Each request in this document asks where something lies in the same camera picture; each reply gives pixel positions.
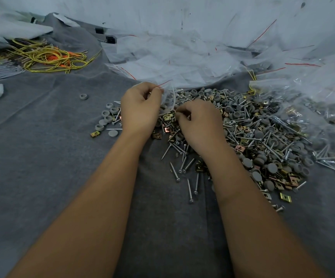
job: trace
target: white wall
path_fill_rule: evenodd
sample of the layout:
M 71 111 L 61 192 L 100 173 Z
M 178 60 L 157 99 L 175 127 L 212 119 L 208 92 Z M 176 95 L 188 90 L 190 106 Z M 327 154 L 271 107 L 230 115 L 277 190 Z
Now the white wall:
M 335 0 L 0 0 L 0 4 L 42 15 L 56 11 L 134 33 L 197 30 L 204 40 L 238 47 L 247 47 L 275 19 L 268 38 L 278 35 L 285 48 L 312 45 L 335 32 Z

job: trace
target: red line on plastic bag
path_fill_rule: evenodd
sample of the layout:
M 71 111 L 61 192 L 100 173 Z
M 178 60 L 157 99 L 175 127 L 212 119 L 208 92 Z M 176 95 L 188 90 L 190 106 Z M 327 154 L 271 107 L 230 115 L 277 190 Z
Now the red line on plastic bag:
M 308 65 L 308 66 L 318 66 L 318 67 L 322 67 L 320 65 L 316 65 L 316 64 L 310 64 L 310 63 L 285 63 L 286 65 Z
M 120 66 L 121 67 L 121 66 Z M 122 67 L 121 67 L 122 68 Z M 122 70 L 124 70 L 123 68 L 122 68 Z M 125 70 L 126 71 L 126 70 Z M 127 72 L 127 71 L 126 71 Z M 127 72 L 128 73 L 128 72 Z M 134 78 L 134 80 L 136 80 L 135 79 L 135 77 L 133 76 L 133 75 L 131 75 L 130 73 L 128 73 L 130 76 L 132 76 L 133 78 Z
M 278 71 L 278 70 L 281 70 L 281 69 L 285 69 L 285 67 L 278 68 L 278 69 L 275 69 L 275 70 L 265 71 L 265 72 L 263 72 L 263 73 L 259 73 L 258 75 L 260 75 L 260 74 L 264 74 L 264 73 L 268 73 L 268 72 Z
M 265 32 L 268 31 L 268 29 L 276 22 L 277 20 L 273 21 L 273 23 L 271 25 L 269 25 L 269 27 L 263 32 L 263 34 L 261 34 L 255 41 L 253 41 L 249 46 L 251 46 L 253 43 L 255 43 L 257 40 L 259 40 L 260 37 L 262 37 L 264 35 Z
M 166 84 L 167 82 L 170 82 L 170 81 L 172 81 L 173 79 L 171 79 L 171 80 L 169 80 L 169 81 L 166 81 L 165 83 L 162 83 L 161 85 L 163 85 L 163 84 Z

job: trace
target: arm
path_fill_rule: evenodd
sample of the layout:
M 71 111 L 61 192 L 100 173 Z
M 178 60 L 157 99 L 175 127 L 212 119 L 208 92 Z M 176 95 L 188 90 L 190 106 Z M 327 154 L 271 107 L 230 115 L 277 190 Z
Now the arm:
M 142 83 L 126 92 L 121 100 L 123 133 L 84 189 L 8 278 L 112 277 L 124 239 L 139 155 L 158 118 L 161 90 L 155 86 Z
M 195 100 L 179 107 L 176 117 L 210 170 L 236 277 L 326 277 L 227 144 L 219 110 Z

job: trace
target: gray cloth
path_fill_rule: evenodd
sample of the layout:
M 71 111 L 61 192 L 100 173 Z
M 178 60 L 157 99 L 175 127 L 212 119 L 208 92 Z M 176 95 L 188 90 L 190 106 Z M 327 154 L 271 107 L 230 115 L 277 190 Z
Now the gray cloth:
M 90 57 L 101 49 L 83 28 L 67 27 L 52 16 L 45 23 L 54 27 L 50 41 L 60 48 L 88 49 Z M 95 139 L 89 134 L 105 105 L 120 100 L 135 81 L 111 73 L 105 60 L 101 55 L 71 74 L 25 72 L 0 82 L 5 86 L 0 98 L 0 277 L 70 203 L 116 140 L 107 133 Z M 247 85 L 248 75 L 239 74 L 217 87 L 246 90 Z M 79 99 L 81 93 L 89 99 Z M 198 200 L 189 205 L 186 180 L 176 183 L 169 171 L 169 161 L 177 167 L 181 157 L 170 151 L 160 160 L 166 139 L 149 140 L 140 157 L 115 277 L 231 276 L 211 182 L 201 179 Z M 187 175 L 194 183 L 192 171 Z M 293 203 L 282 216 L 335 276 L 335 173 L 314 167 L 312 175 L 299 194 L 289 193 Z M 272 234 L 264 240 L 272 240 Z

